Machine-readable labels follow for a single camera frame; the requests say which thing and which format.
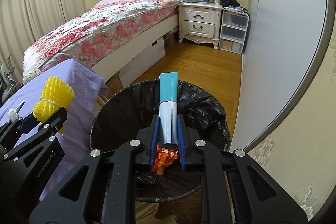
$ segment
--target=black trash bag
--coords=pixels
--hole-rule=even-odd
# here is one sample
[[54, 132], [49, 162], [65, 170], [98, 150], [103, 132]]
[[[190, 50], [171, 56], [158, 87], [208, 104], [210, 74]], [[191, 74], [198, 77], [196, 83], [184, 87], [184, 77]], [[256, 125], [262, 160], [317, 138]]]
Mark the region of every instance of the black trash bag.
[[[178, 82], [177, 113], [183, 114], [187, 127], [218, 149], [228, 151], [230, 133], [223, 106], [211, 94], [187, 82]], [[118, 149], [135, 139], [140, 129], [149, 127], [153, 115], [159, 114], [159, 80], [148, 80], [131, 85], [114, 95], [96, 116], [90, 137], [91, 149], [103, 152]], [[136, 200], [169, 202], [200, 189], [199, 172], [185, 172], [177, 159], [156, 176], [155, 184], [137, 190]]]

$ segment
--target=floral bedspread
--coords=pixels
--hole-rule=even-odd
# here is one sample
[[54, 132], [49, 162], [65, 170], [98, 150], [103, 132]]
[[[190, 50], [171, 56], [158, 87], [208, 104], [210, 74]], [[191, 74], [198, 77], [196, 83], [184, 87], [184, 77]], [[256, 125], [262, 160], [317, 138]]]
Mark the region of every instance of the floral bedspread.
[[24, 83], [64, 60], [93, 67], [128, 41], [176, 14], [180, 0], [104, 0], [25, 51]]

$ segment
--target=nightstand drawer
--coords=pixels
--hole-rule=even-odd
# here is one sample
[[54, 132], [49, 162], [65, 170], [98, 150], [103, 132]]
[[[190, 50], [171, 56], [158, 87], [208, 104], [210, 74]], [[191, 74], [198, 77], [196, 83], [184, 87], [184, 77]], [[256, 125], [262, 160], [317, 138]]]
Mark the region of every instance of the nightstand drawer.
[[183, 7], [183, 20], [215, 24], [215, 16], [215, 10]]
[[215, 25], [193, 21], [182, 22], [182, 32], [189, 35], [197, 35], [199, 37], [213, 38]]

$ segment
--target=yellow fruit net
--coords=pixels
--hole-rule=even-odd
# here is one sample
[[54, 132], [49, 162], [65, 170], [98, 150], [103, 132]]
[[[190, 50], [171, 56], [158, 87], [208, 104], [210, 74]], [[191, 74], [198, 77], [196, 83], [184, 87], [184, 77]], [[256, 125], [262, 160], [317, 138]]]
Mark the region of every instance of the yellow fruit net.
[[33, 107], [34, 117], [39, 122], [44, 122], [61, 106], [68, 109], [73, 97], [71, 86], [56, 76], [50, 76], [44, 85], [40, 101]]

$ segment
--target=blue gripper pad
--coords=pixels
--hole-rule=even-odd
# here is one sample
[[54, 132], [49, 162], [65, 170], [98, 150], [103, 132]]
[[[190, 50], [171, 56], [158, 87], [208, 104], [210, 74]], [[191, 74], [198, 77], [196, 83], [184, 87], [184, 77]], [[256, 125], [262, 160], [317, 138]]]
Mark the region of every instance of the blue gripper pad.
[[156, 116], [156, 121], [155, 121], [153, 137], [152, 137], [152, 142], [151, 142], [151, 147], [150, 147], [150, 158], [149, 158], [149, 168], [150, 168], [150, 170], [153, 169], [154, 164], [155, 164], [155, 159], [156, 159], [156, 148], [157, 148], [158, 139], [159, 139], [159, 123], [160, 123], [160, 117], [159, 117], [159, 115], [157, 115]]
[[177, 116], [177, 140], [178, 140], [178, 153], [180, 156], [180, 162], [182, 166], [182, 170], [186, 169], [187, 163], [185, 160], [185, 145], [184, 145], [184, 138], [182, 133], [182, 126], [180, 116]]

